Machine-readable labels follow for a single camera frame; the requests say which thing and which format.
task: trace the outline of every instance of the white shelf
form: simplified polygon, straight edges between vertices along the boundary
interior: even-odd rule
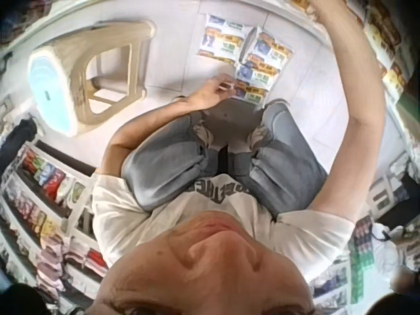
[[[73,228],[72,236],[84,244],[88,245],[91,249],[100,252],[99,245],[96,240],[80,231],[77,227]]]
[[[28,197],[42,210],[49,219],[51,219],[55,224],[57,224],[60,228],[62,227],[63,218],[60,217],[55,211],[53,211],[48,205],[44,203],[37,194],[35,194],[31,188],[29,188],[25,182],[16,174],[12,174],[12,178],[15,180],[15,182],[18,183],[18,185],[25,191],[25,193],[28,195]]]
[[[34,151],[37,155],[41,156],[45,161],[48,161],[55,167],[59,168],[63,172],[75,177],[76,179],[79,179],[85,186],[90,186],[89,183],[92,182],[91,178],[86,176],[85,174],[80,173],[79,171],[76,171],[75,169],[71,168],[70,166],[62,163],[61,161],[57,160],[55,157],[50,156],[49,154],[45,153],[41,149],[37,148],[33,143],[27,142],[26,146],[28,146],[29,149]]]
[[[41,247],[39,246],[39,244],[37,244],[33,240],[33,238],[30,235],[28,235],[28,233],[26,233],[25,229],[22,228],[22,226],[20,225],[19,221],[16,219],[16,217],[12,213],[9,205],[7,204],[3,196],[0,196],[0,203],[3,205],[3,208],[7,212],[7,216],[10,220],[10,223],[12,223],[13,225],[15,225],[15,227],[17,227],[19,236],[31,247],[30,249],[39,256],[42,250]]]
[[[100,283],[96,280],[86,276],[82,271],[72,266],[71,264],[66,265],[66,270],[69,275],[76,279],[83,279],[83,282],[91,289],[99,291]]]
[[[15,253],[13,248],[10,246],[9,242],[6,240],[6,237],[3,234],[3,231],[0,230],[0,242],[3,243],[7,253],[9,254],[9,259],[14,261],[14,263],[18,266],[19,271],[23,273],[23,275],[28,279],[28,285],[35,287],[37,284],[37,280],[35,276],[26,268],[26,266],[22,263],[21,258]]]
[[[341,286],[341,287],[339,287],[337,289],[334,289],[333,291],[330,291],[330,292],[328,292],[326,294],[321,295],[320,297],[316,297],[314,299],[314,304],[315,305],[321,304],[321,303],[325,302],[326,300],[332,298],[333,296],[339,294],[342,291],[345,291],[347,293],[347,289],[348,289],[348,286],[349,285],[350,284],[347,283],[347,284],[345,284],[345,285],[343,285],[343,286]]]

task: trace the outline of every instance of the shelf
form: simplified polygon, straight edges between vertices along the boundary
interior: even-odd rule
[[[342,285],[341,287],[338,287],[337,289],[334,289],[333,291],[330,291],[330,292],[328,292],[326,294],[323,294],[320,297],[316,297],[314,299],[315,306],[318,305],[318,304],[321,304],[321,303],[325,302],[329,298],[337,295],[338,293],[340,293],[342,291],[346,291],[349,285],[350,285],[349,283],[346,283],[345,285]]]
[[[53,205],[53,202],[49,201],[47,196],[42,196],[41,194],[33,191],[30,187],[35,187],[35,185],[21,170],[17,170],[15,173],[13,173],[12,177],[18,183],[21,189],[25,191],[28,197],[36,204],[36,206],[38,206],[40,210],[42,210],[48,216],[49,219],[51,219],[61,228],[63,221],[66,220],[65,215],[67,210],[61,208],[58,205]]]
[[[19,271],[21,271],[28,280],[28,285],[35,287],[37,284],[35,267],[32,266],[27,257],[16,252],[16,249],[14,249],[12,245],[14,242],[13,237],[8,235],[3,229],[0,230],[0,242],[4,244],[5,249],[9,254],[9,259],[14,261],[18,266]]]
[[[50,156],[49,154],[45,153],[38,147],[36,147],[33,143],[27,142],[26,146],[34,151],[37,155],[41,156],[45,161],[51,163],[61,171],[77,178],[79,181],[82,182],[85,186],[89,186],[89,183],[92,182],[91,178],[88,177],[85,174],[80,173],[79,171],[76,171],[75,169],[71,168],[70,166],[62,163],[61,161],[57,160],[55,157]]]
[[[73,228],[72,236],[88,245],[91,249],[100,252],[98,242],[89,235],[80,231],[77,227]]]
[[[28,232],[29,227],[24,227],[23,224],[25,224],[25,222],[22,222],[23,219],[19,218],[19,214],[17,214],[15,210],[9,207],[7,201],[4,199],[3,196],[0,196],[0,203],[5,209],[10,223],[17,227],[19,236],[30,246],[31,250],[33,250],[38,256],[40,256],[42,248],[41,244],[39,243],[39,240],[34,239],[34,236],[30,235],[30,233]]]
[[[83,270],[78,269],[76,266],[74,266],[72,263],[66,264],[66,270],[69,275],[71,275],[73,278],[76,279],[84,279],[84,283],[89,286],[90,288],[99,291],[100,282],[98,282],[96,279],[90,277],[86,272]]]

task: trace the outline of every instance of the hanging product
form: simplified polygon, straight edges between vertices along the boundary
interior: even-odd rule
[[[205,32],[198,54],[235,65],[253,27],[207,15]]]
[[[263,106],[267,94],[291,56],[291,49],[258,27],[242,64],[236,67],[235,79],[238,84],[234,98]]]

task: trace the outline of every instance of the red package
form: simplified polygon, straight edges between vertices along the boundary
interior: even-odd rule
[[[47,196],[55,202],[57,197],[57,190],[61,182],[66,177],[65,172],[60,169],[56,169],[54,174],[50,177],[48,182],[44,184],[43,189],[46,192]]]
[[[26,152],[26,156],[22,162],[22,168],[30,172],[31,174],[35,174],[37,171],[35,166],[33,165],[33,161],[36,157],[36,153],[32,150],[28,150]]]
[[[94,261],[96,264],[98,264],[101,267],[107,268],[108,266],[106,265],[106,262],[104,261],[104,259],[102,258],[101,253],[99,253],[98,251],[95,251],[94,249],[91,249],[88,254],[87,254],[87,258],[92,259],[92,261]]]

